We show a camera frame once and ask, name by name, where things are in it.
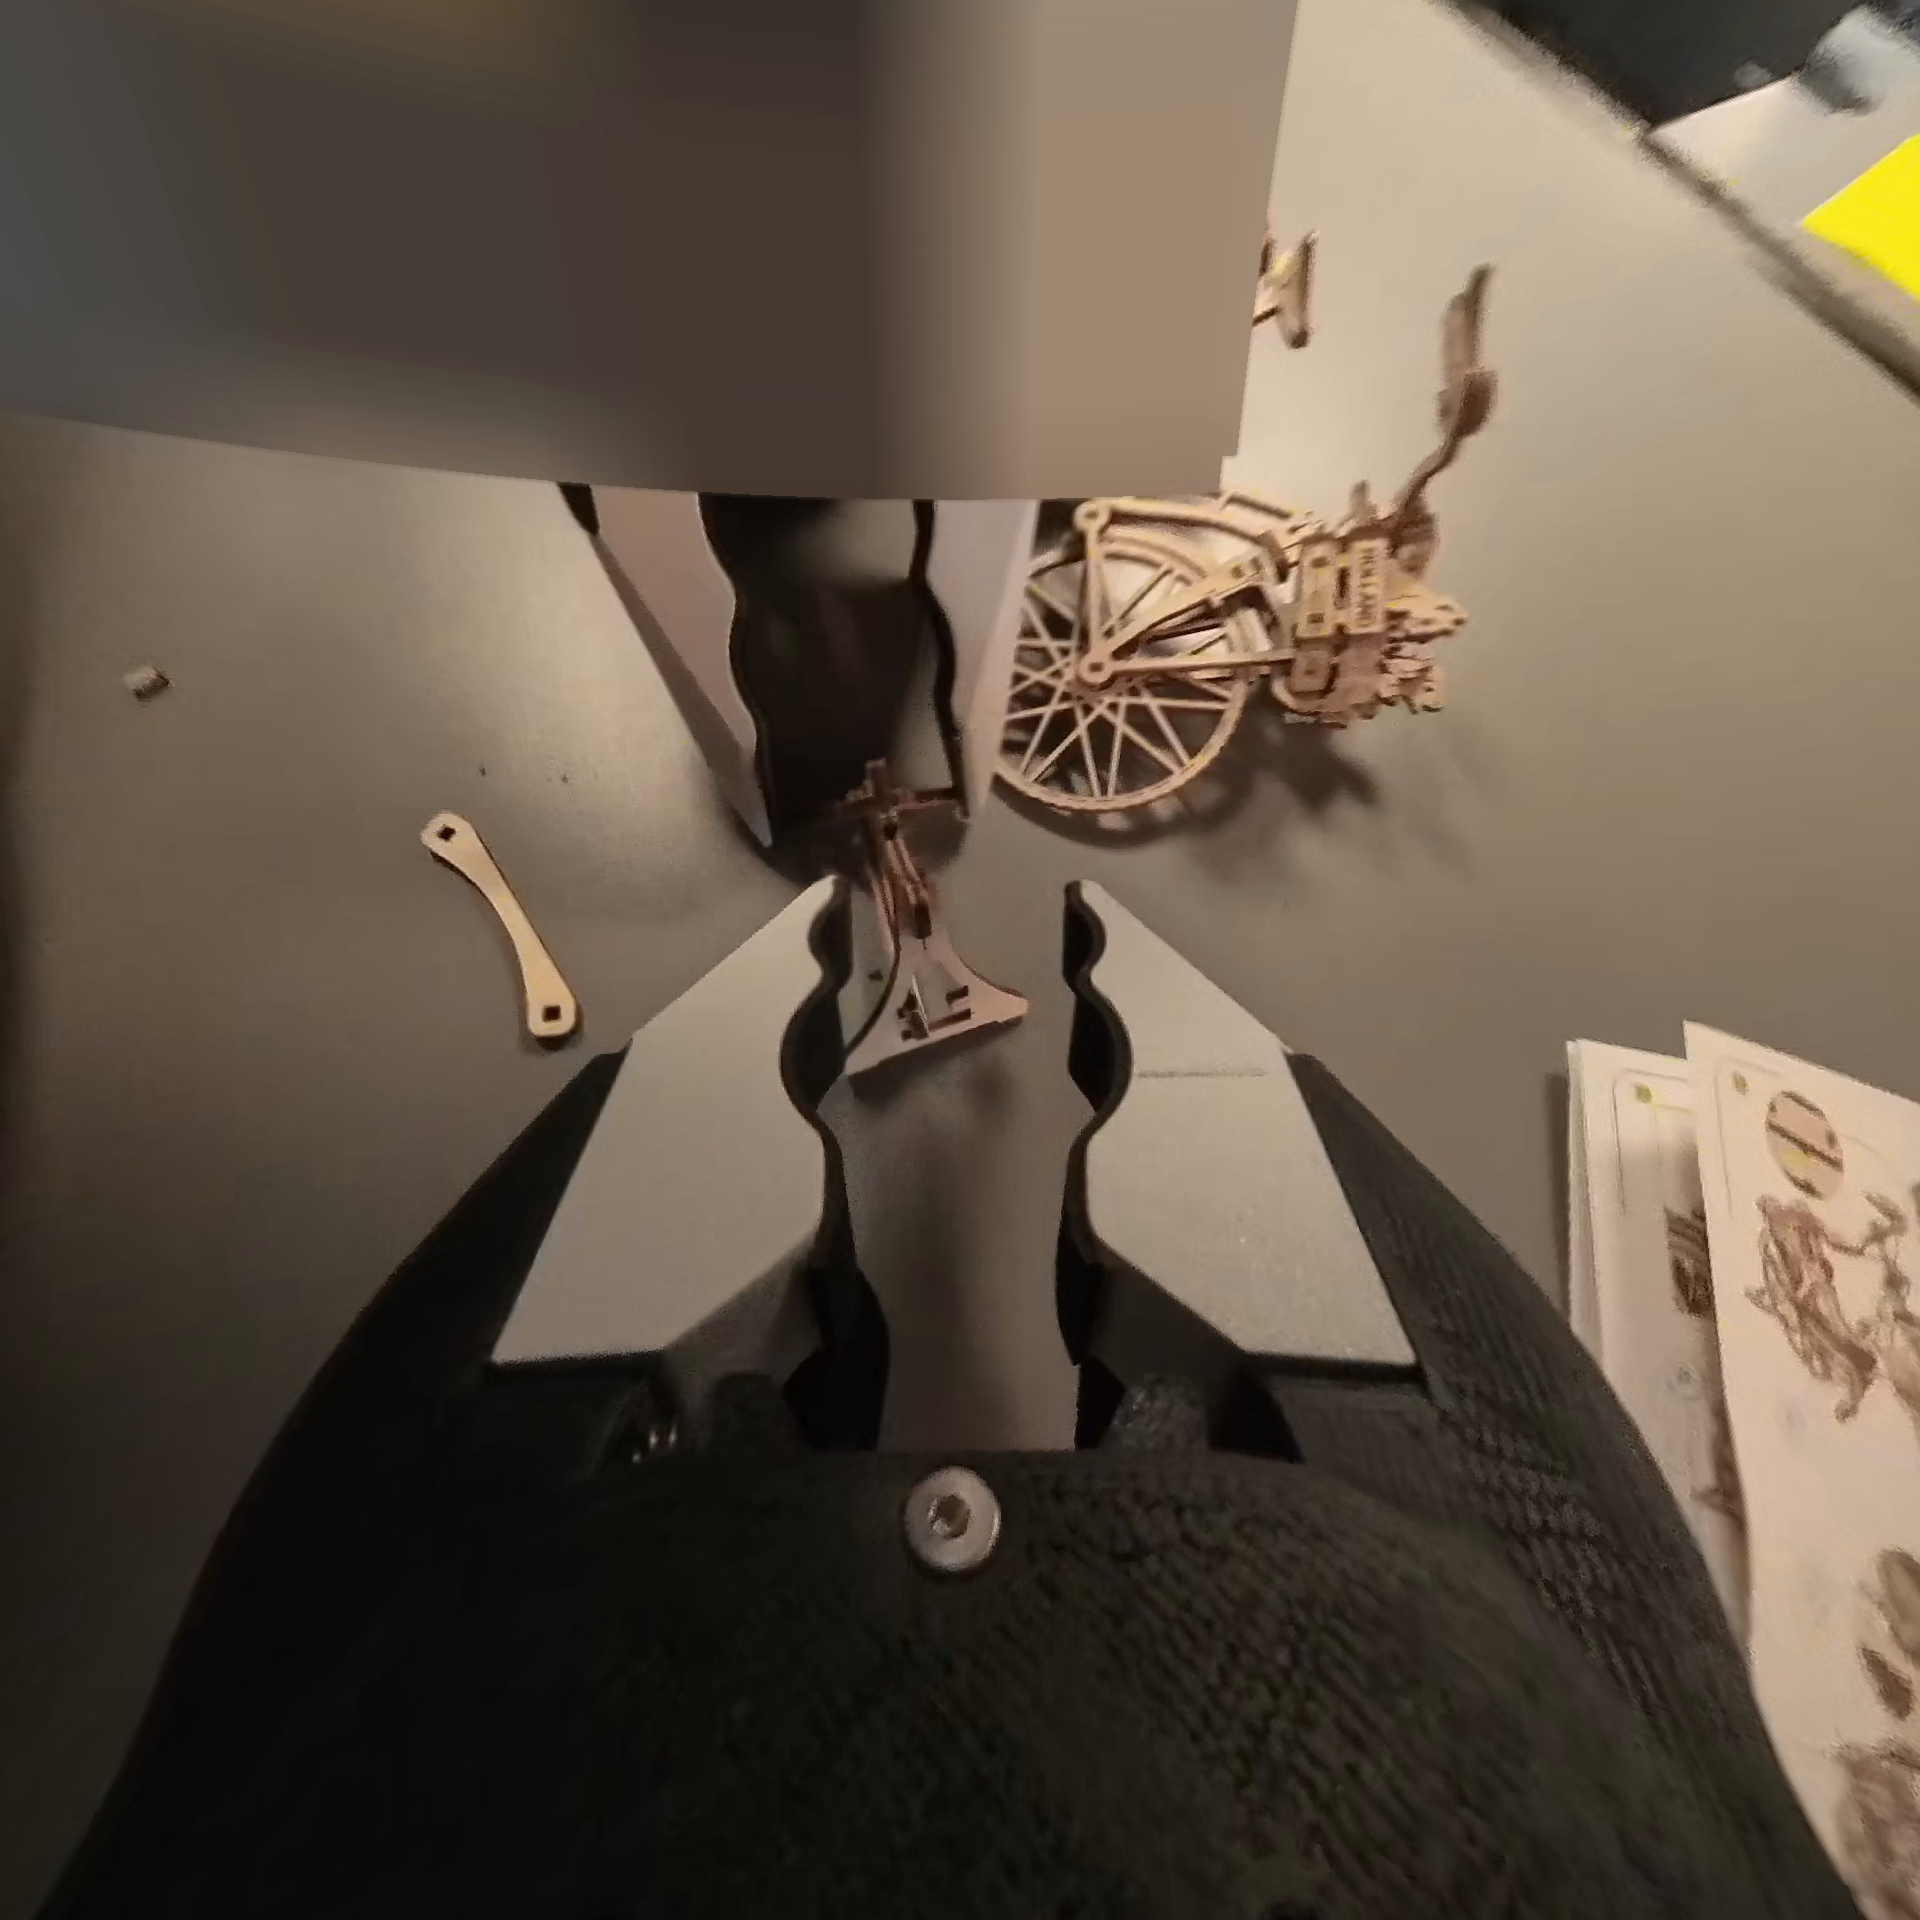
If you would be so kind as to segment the wooden model stand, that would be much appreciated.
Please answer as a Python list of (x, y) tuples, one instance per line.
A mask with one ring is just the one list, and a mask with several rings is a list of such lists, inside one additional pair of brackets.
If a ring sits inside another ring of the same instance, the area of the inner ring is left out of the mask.
[(1027, 1014), (1024, 997), (963, 958), (944, 913), (937, 869), (965, 824), (952, 788), (903, 784), (884, 759), (871, 759), (823, 819), (825, 847), (851, 887), (851, 974), (840, 992), (851, 1080)]

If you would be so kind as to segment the curved wooden bar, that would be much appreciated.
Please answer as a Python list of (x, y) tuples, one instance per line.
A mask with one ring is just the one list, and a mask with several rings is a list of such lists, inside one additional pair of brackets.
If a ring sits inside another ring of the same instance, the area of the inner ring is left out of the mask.
[(488, 903), (513, 953), (522, 1027), (536, 1045), (557, 1047), (580, 1029), (580, 1003), (506, 871), (466, 816), (439, 811), (421, 828), (423, 847)]

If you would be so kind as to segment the black flat case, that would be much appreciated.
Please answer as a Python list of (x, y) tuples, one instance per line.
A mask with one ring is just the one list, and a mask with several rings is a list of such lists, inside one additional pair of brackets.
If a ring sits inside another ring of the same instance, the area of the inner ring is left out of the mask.
[(1776, 81), (1837, 112), (1916, 91), (1916, 4), (1455, 3), (1452, 12), (1644, 126)]

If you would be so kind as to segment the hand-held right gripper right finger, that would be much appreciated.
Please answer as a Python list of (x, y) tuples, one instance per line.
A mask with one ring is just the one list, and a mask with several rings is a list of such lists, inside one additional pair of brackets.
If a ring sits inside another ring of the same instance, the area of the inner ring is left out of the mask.
[(1415, 1377), (1290, 1047), (1112, 889), (1068, 884), (1063, 1342), (1153, 1375)]

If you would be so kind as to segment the wooden bicycle model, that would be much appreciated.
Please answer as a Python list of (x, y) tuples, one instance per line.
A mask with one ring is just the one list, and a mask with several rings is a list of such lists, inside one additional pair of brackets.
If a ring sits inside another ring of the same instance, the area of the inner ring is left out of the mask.
[(1088, 496), (1039, 542), (994, 774), (1080, 816), (1164, 809), (1207, 782), (1259, 702), (1297, 728), (1444, 707), (1465, 607), (1431, 582), (1434, 485), (1488, 425), (1496, 267), (1444, 308), (1434, 443), (1385, 497), (1317, 513), (1256, 486)]

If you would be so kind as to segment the yellow sticky note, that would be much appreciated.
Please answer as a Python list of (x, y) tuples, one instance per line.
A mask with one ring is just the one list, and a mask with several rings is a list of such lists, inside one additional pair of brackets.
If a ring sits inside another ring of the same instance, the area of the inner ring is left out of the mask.
[(1917, 300), (1917, 151), (1920, 137), (1908, 135), (1799, 223), (1911, 300)]

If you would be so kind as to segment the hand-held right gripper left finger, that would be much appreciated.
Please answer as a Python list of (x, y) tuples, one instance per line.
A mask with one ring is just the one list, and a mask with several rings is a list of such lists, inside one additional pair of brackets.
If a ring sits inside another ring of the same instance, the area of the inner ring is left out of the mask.
[(849, 1313), (849, 884), (817, 879), (641, 1027), (492, 1349), (499, 1371), (652, 1363), (791, 1377)]

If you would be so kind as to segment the printed instruction sheet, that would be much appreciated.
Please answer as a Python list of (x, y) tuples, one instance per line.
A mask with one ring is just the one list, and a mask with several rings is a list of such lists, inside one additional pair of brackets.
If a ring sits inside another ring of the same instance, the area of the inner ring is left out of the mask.
[(1916, 1102), (1684, 1029), (1747, 1664), (1866, 1916), (1916, 1916)]
[(1569, 1319), (1748, 1638), (1748, 1564), (1687, 1063), (1569, 1045)]

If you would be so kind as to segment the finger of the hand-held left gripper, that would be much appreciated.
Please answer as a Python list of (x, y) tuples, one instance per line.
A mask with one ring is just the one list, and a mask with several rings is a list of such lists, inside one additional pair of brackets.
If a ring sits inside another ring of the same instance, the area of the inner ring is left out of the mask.
[(907, 582), (931, 639), (928, 711), (963, 820), (989, 795), (1010, 699), (1041, 503), (915, 497)]
[(756, 717), (735, 663), (737, 584), (695, 492), (565, 485), (612, 590), (713, 782), (761, 847), (775, 843)]

